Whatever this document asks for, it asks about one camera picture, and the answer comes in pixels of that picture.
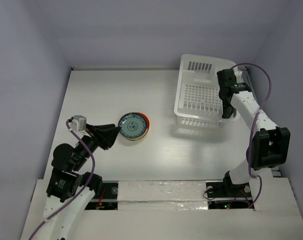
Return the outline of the blue patterned plate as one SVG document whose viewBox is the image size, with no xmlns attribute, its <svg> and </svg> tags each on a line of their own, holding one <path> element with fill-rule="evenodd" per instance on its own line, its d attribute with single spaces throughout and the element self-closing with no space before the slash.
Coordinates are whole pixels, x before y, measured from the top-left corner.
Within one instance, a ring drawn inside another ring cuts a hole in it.
<svg viewBox="0 0 303 240">
<path fill-rule="evenodd" d="M 141 112 L 130 112 L 123 115 L 118 121 L 120 134 L 130 141 L 143 138 L 150 129 L 148 117 Z"/>
</svg>

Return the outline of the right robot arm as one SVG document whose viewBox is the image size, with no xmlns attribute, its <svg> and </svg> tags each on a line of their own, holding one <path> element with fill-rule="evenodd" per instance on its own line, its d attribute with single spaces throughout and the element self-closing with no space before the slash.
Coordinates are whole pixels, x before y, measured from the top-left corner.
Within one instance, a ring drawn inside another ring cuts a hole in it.
<svg viewBox="0 0 303 240">
<path fill-rule="evenodd" d="M 291 133 L 279 127 L 255 100 L 247 83 L 237 82 L 233 69 L 217 72 L 218 96 L 222 101 L 222 117 L 229 119 L 238 112 L 250 130 L 245 160 L 223 178 L 219 190 L 227 196 L 235 195 L 251 179 L 260 178 L 267 168 L 275 168 L 287 160 Z"/>
</svg>

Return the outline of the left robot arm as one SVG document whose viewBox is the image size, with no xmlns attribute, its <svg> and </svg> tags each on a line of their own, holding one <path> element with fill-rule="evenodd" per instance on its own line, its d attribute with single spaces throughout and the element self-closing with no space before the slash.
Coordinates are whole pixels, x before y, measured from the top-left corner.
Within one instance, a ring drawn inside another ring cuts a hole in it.
<svg viewBox="0 0 303 240">
<path fill-rule="evenodd" d="M 71 239 L 90 200 L 104 194 L 102 177 L 94 173 L 94 152 L 98 148 L 109 150 L 121 128 L 115 124 L 90 125 L 82 116 L 74 116 L 65 124 L 78 142 L 75 147 L 62 143 L 53 151 L 42 221 L 31 240 Z"/>
</svg>

